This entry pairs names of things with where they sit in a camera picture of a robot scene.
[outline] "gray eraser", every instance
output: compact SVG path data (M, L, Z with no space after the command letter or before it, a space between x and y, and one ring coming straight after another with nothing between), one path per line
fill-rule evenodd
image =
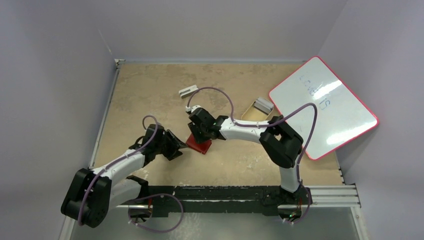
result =
M253 107L268 115L273 111L274 104L263 97L258 97L256 101L254 101Z
M198 90L198 86L193 85L193 86L189 86L189 87L186 87L184 89L179 90L178 94L183 99L183 98L187 98L187 97L190 97L191 95L193 95L193 93L196 90Z

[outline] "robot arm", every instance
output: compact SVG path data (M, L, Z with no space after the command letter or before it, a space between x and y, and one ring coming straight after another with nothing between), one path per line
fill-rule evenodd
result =
M179 149L187 147L171 131L165 130L161 125L157 126L156 134L153 135L155 127L155 124L151 124L145 136L139 137L123 155L117 158L127 156L125 160L112 166L108 163L93 170L82 168L77 171L62 203L60 209L62 214L78 219L84 194L99 173L83 206L82 223L89 227L97 227L106 217L108 210L129 200L148 196L149 183L136 176L128 175L145 167L155 159L156 155L162 154L171 161L183 154ZM150 144L141 152L135 152L150 138L153 138Z
M295 194L300 188L300 176L296 168L297 158L302 151L302 137L286 122L273 127L241 127L233 123L228 116L214 118L199 105L187 109L191 122L188 124L196 143L201 144L209 139L245 140L261 144L270 159L279 166L281 175L280 187L287 194ZM270 121L243 121L246 125L269 125L283 118L275 116Z

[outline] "whiteboard with red border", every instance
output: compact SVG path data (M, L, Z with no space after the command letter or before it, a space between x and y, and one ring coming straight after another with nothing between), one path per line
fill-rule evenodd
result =
M319 57L314 56L269 92L282 115L315 103L318 117L306 153L319 160L379 124L376 115ZM307 107L287 120L305 143L314 109Z

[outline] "wall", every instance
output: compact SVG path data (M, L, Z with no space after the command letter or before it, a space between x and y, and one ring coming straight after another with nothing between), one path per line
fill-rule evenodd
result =
M347 0L90 0L116 59L300 61Z
M0 238L59 237L114 61L82 0L0 0Z
M373 239L423 239L424 1L348 0L319 54L380 118L337 151Z

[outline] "tabletop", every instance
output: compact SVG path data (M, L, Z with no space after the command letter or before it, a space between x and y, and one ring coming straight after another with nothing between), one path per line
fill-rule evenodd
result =
M197 85L224 90L234 103L234 117L242 114L258 98L294 72L300 64L139 64L122 66L95 158L95 167L119 157L144 135L142 118L153 115L165 129L183 142L190 135L185 113L187 98L178 91ZM191 105L201 105L214 117L229 115L230 104L218 91L205 89L193 97ZM203 155L190 148L168 161L161 155L133 174L150 185L170 186L262 186L279 185L279 168L263 147L241 140L214 140ZM306 155L300 163L305 185L342 185L335 153L312 161Z

